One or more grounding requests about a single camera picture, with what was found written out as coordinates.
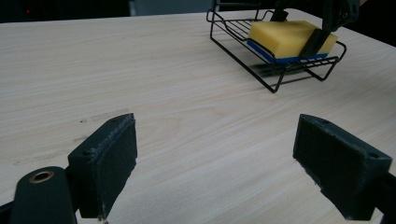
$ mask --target black wire basket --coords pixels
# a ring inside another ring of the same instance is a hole
[[[314,77],[320,81],[326,80],[335,65],[342,60],[347,52],[347,46],[336,41],[336,44],[334,45],[334,47],[337,46],[336,48],[338,48],[338,50],[336,50],[338,54],[336,55],[329,54],[326,58],[301,58],[299,61],[292,63],[278,63],[278,59],[271,50],[253,39],[248,38],[251,23],[255,21],[265,21],[265,19],[269,18],[269,16],[267,16],[268,14],[274,13],[271,10],[265,10],[263,16],[259,18],[260,12],[259,8],[255,10],[255,17],[253,19],[226,20],[220,16],[220,12],[209,9],[206,13],[206,20],[211,23],[210,39],[234,58],[272,93],[277,92],[281,84],[286,84],[292,81],[309,77]],[[266,54],[270,55],[272,58],[270,58],[270,60],[268,60],[268,58],[264,58],[260,53],[258,53],[257,48],[253,49],[248,44],[249,41],[253,42],[259,50],[266,52]],[[313,68],[315,67],[322,67],[322,69],[314,71]],[[283,81],[285,75],[301,73],[307,73],[310,76]]]

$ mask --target blue sponge layer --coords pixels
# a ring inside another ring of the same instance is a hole
[[[263,50],[258,45],[256,45],[253,41],[248,40],[247,44],[249,46],[251,46],[254,50],[256,50],[258,53],[260,53],[260,55],[262,55],[262,57],[264,57],[269,63],[274,63],[275,61],[277,63],[295,63],[295,62],[298,62],[300,60],[322,59],[322,58],[326,58],[327,55],[328,55],[327,53],[324,53],[324,54],[317,54],[317,55],[315,55],[313,57],[310,57],[310,58],[303,58],[303,57],[275,58],[275,61],[274,61],[273,56],[271,56],[265,50]]]

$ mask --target light wood grain surface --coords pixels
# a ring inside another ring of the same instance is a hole
[[[65,168],[106,120],[134,113],[137,166],[109,223],[347,223],[291,156],[298,118],[395,158],[396,48],[340,28],[348,51],[328,80],[272,94],[209,28],[203,13],[0,24],[1,204],[25,174]]]

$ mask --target sponge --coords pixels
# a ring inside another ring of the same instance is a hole
[[[277,63],[290,63],[302,59],[300,52],[317,28],[307,21],[256,21],[252,23],[248,37],[273,52]],[[317,55],[304,59],[326,58],[336,40],[337,36],[330,34]],[[273,63],[268,52],[251,40],[247,43]]]

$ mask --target table surface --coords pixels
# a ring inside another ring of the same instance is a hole
[[[1,204],[21,177],[65,168],[106,120],[134,113],[137,165],[109,223],[347,223],[292,157],[298,118],[396,157],[396,48],[340,28],[348,51],[326,81],[272,94],[209,29],[205,13],[0,24]]]

